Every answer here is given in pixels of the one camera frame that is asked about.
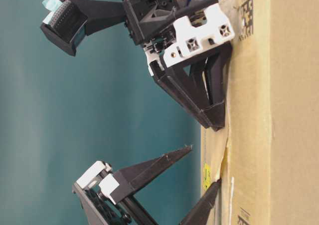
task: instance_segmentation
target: qr code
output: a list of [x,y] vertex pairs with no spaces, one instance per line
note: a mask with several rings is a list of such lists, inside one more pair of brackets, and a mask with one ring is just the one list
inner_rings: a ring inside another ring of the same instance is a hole
[[240,41],[245,40],[254,33],[254,1],[246,0],[240,7],[242,19],[242,31],[239,36]]

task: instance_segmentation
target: gripper jaw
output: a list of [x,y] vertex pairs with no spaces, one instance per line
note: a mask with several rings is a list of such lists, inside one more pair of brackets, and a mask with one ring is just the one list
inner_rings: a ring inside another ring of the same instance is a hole
[[[185,147],[115,173],[112,173],[110,165],[97,161],[72,187],[89,225],[128,225],[132,220],[138,225],[158,225],[134,194],[190,151],[191,147]],[[220,185],[221,181],[212,184],[180,225],[206,225]]]

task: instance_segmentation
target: black 3d-printed part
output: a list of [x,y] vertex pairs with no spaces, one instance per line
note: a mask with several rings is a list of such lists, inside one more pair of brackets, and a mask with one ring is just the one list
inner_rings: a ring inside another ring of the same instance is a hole
[[157,159],[116,171],[113,177],[120,185],[111,193],[111,197],[118,203],[137,193],[190,151],[191,147],[188,146]]
[[206,225],[220,187],[221,180],[213,183],[179,225]]
[[[153,79],[202,126],[219,130],[225,126],[223,68],[231,52],[232,46],[227,42],[169,68],[161,56],[164,71],[156,61],[152,62]],[[184,68],[189,65],[187,74]]]

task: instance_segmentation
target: tape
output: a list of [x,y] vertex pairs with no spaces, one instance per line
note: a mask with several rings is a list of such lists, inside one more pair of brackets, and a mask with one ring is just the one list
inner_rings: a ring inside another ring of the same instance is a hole
[[204,190],[206,191],[210,185],[211,185],[211,175],[210,175],[210,166],[205,163],[204,165],[204,181],[203,181],[203,186]]
[[43,23],[49,24],[56,10],[62,5],[62,2],[60,0],[44,0],[42,4],[46,9],[51,11],[43,20]]

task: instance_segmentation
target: cardboard box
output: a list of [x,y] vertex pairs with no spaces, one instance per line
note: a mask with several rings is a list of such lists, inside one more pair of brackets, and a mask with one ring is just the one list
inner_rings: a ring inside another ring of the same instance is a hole
[[227,123],[202,129],[209,225],[319,224],[319,0],[221,0],[236,30]]

